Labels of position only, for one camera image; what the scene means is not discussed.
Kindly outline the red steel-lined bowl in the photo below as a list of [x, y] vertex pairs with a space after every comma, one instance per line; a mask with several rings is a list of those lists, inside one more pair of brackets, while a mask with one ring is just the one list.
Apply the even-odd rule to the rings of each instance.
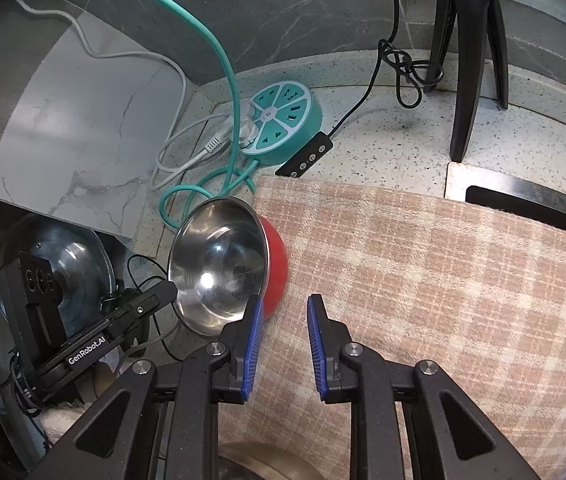
[[239, 321], [250, 296], [272, 318], [289, 279], [289, 257], [273, 224], [243, 200], [216, 197], [197, 205], [179, 229], [168, 258], [178, 289], [180, 321], [204, 337]]

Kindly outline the shiny steel plate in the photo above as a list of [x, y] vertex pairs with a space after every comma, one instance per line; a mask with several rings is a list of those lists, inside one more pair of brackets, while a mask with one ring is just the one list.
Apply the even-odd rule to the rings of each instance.
[[114, 269], [100, 237], [39, 214], [26, 214], [0, 240], [0, 268], [19, 252], [49, 261], [63, 299], [59, 305], [65, 334], [74, 336], [102, 316], [102, 302], [115, 295]]

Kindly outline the pink plaid cloth mat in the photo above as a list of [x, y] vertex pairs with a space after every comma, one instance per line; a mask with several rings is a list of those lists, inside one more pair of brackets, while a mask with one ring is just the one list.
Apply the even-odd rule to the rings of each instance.
[[289, 256], [254, 391], [222, 405], [223, 443], [292, 452], [349, 474], [349, 408], [315, 388], [307, 299], [355, 341], [436, 361], [543, 479], [566, 479], [566, 232], [514, 214], [386, 188], [261, 177], [255, 211]]

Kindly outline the black inline control box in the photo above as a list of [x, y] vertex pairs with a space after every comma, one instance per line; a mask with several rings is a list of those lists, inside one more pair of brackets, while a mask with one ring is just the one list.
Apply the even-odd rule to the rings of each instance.
[[298, 179], [333, 148], [332, 140], [322, 131], [317, 132], [276, 172], [278, 177]]

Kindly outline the white plug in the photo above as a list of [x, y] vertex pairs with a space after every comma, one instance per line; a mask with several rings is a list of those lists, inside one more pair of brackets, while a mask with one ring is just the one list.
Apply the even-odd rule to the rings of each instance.
[[[256, 139], [256, 112], [253, 104], [248, 101], [241, 102], [239, 148], [247, 148]], [[204, 150], [211, 154], [229, 143], [233, 136], [233, 125], [234, 116], [230, 114], [213, 132], [213, 136], [204, 145]]]

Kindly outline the teal round power strip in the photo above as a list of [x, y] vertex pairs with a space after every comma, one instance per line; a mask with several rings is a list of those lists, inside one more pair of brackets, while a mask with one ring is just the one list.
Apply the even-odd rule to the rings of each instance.
[[321, 106], [301, 82], [269, 84], [247, 102], [256, 130], [242, 141], [241, 153], [260, 166], [284, 164], [321, 129]]

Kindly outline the black tripod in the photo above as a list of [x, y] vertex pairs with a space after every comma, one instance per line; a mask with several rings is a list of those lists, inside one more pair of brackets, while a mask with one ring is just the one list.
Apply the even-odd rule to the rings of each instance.
[[432, 47], [424, 89], [435, 89], [452, 34], [458, 34], [458, 88], [450, 158], [461, 162], [466, 154], [477, 112], [484, 61], [491, 53], [496, 100], [508, 107], [508, 61], [500, 0], [437, 0]]

